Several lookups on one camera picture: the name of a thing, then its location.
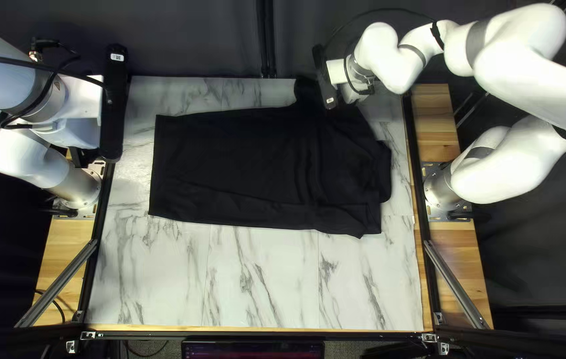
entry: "white marble surface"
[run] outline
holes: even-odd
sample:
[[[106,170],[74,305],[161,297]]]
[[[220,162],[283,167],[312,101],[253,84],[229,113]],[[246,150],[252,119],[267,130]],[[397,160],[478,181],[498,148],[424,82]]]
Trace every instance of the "white marble surface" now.
[[[156,114],[285,106],[293,80],[134,77],[89,322],[422,330],[400,102],[360,107],[393,151],[383,233],[176,222],[147,214]]]

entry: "dark fabric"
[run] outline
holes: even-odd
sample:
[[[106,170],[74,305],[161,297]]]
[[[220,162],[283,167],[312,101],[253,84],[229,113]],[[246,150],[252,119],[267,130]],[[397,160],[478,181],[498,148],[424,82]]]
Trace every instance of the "dark fabric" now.
[[[297,80],[278,109],[157,116],[151,215],[207,224],[380,233],[390,150],[355,106],[326,112]]]

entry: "black metal rail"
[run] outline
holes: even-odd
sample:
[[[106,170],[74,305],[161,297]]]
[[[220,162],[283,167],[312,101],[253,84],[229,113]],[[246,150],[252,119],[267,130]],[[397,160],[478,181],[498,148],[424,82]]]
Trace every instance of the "black metal rail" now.
[[[420,154],[418,152],[418,136],[416,134],[416,126],[414,123],[414,110],[411,103],[411,92],[401,96],[403,118],[405,119],[405,127],[407,132],[407,147],[409,150],[409,159],[411,161],[412,181],[414,182],[414,191],[416,196],[416,210],[418,214],[418,227],[420,229],[420,239],[425,246],[425,241],[431,241],[429,232],[429,220],[427,219],[427,209],[425,208],[425,191],[423,190],[422,176],[420,174]],[[429,308],[431,309],[432,324],[436,325],[437,319],[435,312],[441,311],[440,300],[438,297],[438,284],[436,282],[436,267],[431,259],[423,253],[425,263],[425,276],[427,277],[427,292],[429,293]]]

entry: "sticker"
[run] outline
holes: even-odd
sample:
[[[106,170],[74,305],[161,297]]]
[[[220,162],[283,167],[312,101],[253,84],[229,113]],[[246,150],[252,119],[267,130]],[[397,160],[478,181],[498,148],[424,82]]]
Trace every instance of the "sticker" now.
[[[110,54],[110,59],[114,61],[123,61],[123,55],[121,54]]]

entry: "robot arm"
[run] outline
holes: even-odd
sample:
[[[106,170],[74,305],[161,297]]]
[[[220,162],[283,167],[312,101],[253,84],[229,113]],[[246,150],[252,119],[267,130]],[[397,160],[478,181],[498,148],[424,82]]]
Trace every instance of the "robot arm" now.
[[[532,4],[488,20],[437,26],[445,50],[431,34],[431,24],[416,28],[397,43],[383,23],[370,25],[346,58],[352,86],[367,88],[371,74],[394,93],[404,93],[432,56],[444,53],[447,67],[459,76],[475,76],[485,90],[532,116],[511,129],[487,131],[430,186],[428,201],[491,203],[535,188],[566,152],[566,139],[550,125],[566,130],[566,67],[551,59],[566,37],[566,16],[556,6]],[[341,66],[330,66],[333,85],[346,82]],[[364,98],[341,85],[346,102]]]
[[[0,38],[0,57],[29,61],[29,57]],[[98,180],[74,168],[59,152],[63,147],[94,149],[99,145],[101,87],[72,77],[56,76],[44,100],[39,97],[50,73],[0,63],[0,111],[25,112],[19,121],[31,129],[0,129],[0,173],[20,178],[55,193],[70,208],[92,205]]]

